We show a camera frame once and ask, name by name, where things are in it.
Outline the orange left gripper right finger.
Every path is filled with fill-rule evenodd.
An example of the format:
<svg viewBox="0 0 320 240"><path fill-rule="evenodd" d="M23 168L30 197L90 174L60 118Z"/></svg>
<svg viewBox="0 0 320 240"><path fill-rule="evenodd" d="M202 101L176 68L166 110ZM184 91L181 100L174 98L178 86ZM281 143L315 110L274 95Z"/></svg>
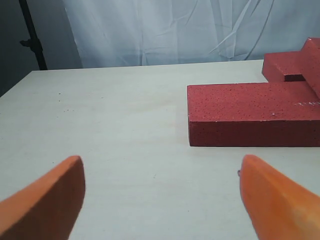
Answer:
<svg viewBox="0 0 320 240"><path fill-rule="evenodd" d="M239 189L258 239L320 238L320 197L261 158L244 156Z"/></svg>

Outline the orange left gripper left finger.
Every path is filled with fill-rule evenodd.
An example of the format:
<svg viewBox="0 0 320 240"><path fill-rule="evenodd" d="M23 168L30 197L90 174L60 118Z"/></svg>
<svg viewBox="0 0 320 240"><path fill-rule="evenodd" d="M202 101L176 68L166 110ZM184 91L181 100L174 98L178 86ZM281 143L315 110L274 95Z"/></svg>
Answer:
<svg viewBox="0 0 320 240"><path fill-rule="evenodd" d="M2 240L67 240L85 197L80 156L63 160L0 203Z"/></svg>

